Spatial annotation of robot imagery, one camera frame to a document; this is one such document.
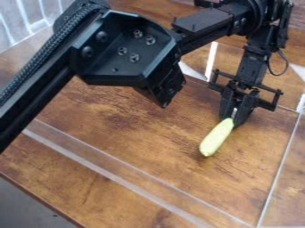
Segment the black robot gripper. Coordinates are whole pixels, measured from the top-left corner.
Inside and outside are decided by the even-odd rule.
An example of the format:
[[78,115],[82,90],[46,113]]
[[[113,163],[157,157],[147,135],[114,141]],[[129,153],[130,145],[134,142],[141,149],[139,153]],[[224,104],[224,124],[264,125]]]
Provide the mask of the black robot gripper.
[[[266,85],[256,85],[238,80],[234,75],[213,70],[209,88],[221,94],[220,118],[234,118],[234,126],[241,126],[248,120],[254,108],[274,111],[284,92]],[[260,97],[260,92],[274,94],[269,102]]]

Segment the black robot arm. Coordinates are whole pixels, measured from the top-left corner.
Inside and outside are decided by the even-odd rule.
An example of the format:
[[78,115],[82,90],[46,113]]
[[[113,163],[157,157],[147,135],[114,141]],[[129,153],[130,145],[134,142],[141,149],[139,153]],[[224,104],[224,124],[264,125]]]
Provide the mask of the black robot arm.
[[241,126],[261,99],[270,57],[289,39],[292,0],[194,0],[200,11],[163,27],[147,17],[111,9],[106,0],[75,0],[54,34],[0,90],[0,153],[72,77],[94,86],[131,86],[167,106],[186,84],[181,57],[221,37],[248,39],[238,71],[221,93],[220,117]]

